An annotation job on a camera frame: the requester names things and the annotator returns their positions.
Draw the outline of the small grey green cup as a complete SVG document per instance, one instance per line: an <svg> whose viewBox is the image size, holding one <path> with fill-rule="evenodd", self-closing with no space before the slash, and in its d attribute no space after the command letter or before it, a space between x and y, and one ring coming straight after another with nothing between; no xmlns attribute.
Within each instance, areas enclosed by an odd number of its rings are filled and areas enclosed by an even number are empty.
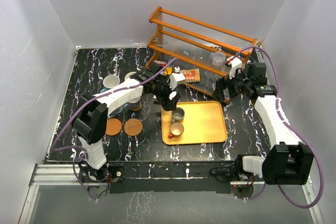
<svg viewBox="0 0 336 224"><path fill-rule="evenodd" d="M185 111L178 107L171 113L171 123L181 123L184 120Z"/></svg>

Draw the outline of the small red orange cup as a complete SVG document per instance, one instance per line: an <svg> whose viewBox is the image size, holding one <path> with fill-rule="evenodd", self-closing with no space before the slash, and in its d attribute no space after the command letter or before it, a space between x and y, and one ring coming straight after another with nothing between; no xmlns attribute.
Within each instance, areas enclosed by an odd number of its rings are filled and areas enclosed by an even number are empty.
<svg viewBox="0 0 336 224"><path fill-rule="evenodd" d="M182 123L175 122L170 126L169 138L178 137L184 133L184 126Z"/></svg>

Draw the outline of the grey blue speckled mug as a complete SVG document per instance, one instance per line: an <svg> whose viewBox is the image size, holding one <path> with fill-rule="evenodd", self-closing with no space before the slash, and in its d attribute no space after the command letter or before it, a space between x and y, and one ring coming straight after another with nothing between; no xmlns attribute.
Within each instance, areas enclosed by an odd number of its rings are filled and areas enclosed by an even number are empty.
<svg viewBox="0 0 336 224"><path fill-rule="evenodd" d="M132 111L138 111L141 109L141 98L132 99L128 102L128 108Z"/></svg>

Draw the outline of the light wooden ridged coaster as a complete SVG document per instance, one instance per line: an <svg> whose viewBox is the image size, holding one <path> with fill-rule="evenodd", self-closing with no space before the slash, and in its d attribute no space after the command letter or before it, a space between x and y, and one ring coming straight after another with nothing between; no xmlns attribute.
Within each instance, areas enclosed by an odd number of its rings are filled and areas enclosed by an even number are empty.
<svg viewBox="0 0 336 224"><path fill-rule="evenodd" d="M142 122L138 119L129 119L124 125L124 131L129 136L139 135L142 129Z"/></svg>

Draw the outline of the large blue mug front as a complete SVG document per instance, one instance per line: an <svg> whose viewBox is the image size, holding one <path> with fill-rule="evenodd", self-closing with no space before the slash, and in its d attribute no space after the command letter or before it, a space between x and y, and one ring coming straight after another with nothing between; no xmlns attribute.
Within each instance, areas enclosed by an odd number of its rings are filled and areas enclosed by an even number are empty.
<svg viewBox="0 0 336 224"><path fill-rule="evenodd" d="M131 77L132 75L134 75L134 74L136 74L135 71L132 71L132 72L127 73L127 74L125 75L125 77L124 77L124 80L127 80L128 78L130 78L130 77Z"/></svg>

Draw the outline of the large blue mug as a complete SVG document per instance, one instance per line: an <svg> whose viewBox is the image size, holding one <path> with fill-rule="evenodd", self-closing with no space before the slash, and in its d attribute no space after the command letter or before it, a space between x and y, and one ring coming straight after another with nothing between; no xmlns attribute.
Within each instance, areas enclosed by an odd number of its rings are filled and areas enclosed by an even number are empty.
<svg viewBox="0 0 336 224"><path fill-rule="evenodd" d="M120 83L120 79L116 75L108 75L103 80L103 89L100 91L101 93L110 90L116 87Z"/></svg>
<svg viewBox="0 0 336 224"><path fill-rule="evenodd" d="M124 80L127 80L128 78L130 78L130 77L131 77L132 75L134 75L134 74L136 74L135 71L132 71L132 72L127 73L127 74L125 75L125 77L124 77Z"/></svg>

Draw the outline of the blue paper coaster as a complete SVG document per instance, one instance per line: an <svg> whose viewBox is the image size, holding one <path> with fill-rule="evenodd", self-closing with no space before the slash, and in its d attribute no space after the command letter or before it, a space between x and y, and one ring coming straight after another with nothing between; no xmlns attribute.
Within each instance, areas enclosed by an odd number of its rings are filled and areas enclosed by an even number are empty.
<svg viewBox="0 0 336 224"><path fill-rule="evenodd" d="M119 108L115 109L111 112L112 115L120 114L124 110L124 105L120 106Z"/></svg>

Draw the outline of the plain orange wooden coaster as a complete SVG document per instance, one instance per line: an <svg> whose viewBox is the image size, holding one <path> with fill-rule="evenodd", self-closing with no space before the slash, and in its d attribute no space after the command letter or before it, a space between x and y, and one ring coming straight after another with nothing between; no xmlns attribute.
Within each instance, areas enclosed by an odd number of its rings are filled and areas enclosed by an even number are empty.
<svg viewBox="0 0 336 224"><path fill-rule="evenodd" d="M119 119L111 118L107 120L106 135L115 136L120 133L122 123Z"/></svg>

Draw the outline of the large blue mug back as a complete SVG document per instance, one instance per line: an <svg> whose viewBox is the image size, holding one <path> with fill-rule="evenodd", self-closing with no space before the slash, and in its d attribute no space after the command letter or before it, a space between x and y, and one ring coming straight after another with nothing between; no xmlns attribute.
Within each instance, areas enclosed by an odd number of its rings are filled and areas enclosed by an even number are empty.
<svg viewBox="0 0 336 224"><path fill-rule="evenodd" d="M103 89L100 91L101 93L110 90L116 87L120 83L120 79L116 75L108 75L103 80Z"/></svg>

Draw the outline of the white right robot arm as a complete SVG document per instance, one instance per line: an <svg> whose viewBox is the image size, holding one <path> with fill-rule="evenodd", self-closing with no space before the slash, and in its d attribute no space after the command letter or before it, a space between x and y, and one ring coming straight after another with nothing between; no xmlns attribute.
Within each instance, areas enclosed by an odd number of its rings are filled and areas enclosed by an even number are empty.
<svg viewBox="0 0 336 224"><path fill-rule="evenodd" d="M286 120L279 117L277 89L267 83L265 63L250 63L247 71L243 71L240 59L230 60L225 65L229 74L216 80L212 96L220 102L240 94L247 97L261 117L271 144L266 157L239 155L235 161L235 176L247 180L253 174L268 185L304 185L313 153L286 127Z"/></svg>

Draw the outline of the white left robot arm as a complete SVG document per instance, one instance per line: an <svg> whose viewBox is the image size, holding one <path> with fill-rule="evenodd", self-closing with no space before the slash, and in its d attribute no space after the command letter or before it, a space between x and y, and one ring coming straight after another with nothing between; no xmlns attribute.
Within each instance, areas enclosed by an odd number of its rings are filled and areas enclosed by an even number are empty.
<svg viewBox="0 0 336 224"><path fill-rule="evenodd" d="M176 110L181 97L177 86L185 82L185 77L182 73L172 73L169 76L162 73L162 70L156 74L148 70L138 71L104 93L81 98L71 126L86 150L86 163L91 167L90 175L96 181L104 181L109 173L105 166L107 159L103 151L102 138L106 132L108 116L113 111L149 93L156 97L165 111Z"/></svg>

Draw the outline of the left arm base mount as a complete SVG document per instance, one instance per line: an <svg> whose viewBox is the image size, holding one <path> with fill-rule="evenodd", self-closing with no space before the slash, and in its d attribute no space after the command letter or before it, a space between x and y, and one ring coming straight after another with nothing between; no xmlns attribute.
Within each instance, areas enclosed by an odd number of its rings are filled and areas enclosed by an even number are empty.
<svg viewBox="0 0 336 224"><path fill-rule="evenodd" d="M80 169L79 179L83 183L103 183L107 186L109 193L123 188L125 180L125 169L123 166L114 166L105 163L100 169L93 169L85 161L80 161L78 166Z"/></svg>

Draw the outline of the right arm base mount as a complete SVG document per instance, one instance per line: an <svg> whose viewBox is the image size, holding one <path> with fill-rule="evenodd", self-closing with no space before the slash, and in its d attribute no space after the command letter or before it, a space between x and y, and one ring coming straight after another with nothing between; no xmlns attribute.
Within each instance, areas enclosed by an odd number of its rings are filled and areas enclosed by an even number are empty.
<svg viewBox="0 0 336 224"><path fill-rule="evenodd" d="M254 155L238 155L232 162L222 163L219 166L209 170L209 175L214 177L218 182L239 182L234 187L251 187L254 185L258 175L253 172L243 170L243 158Z"/></svg>

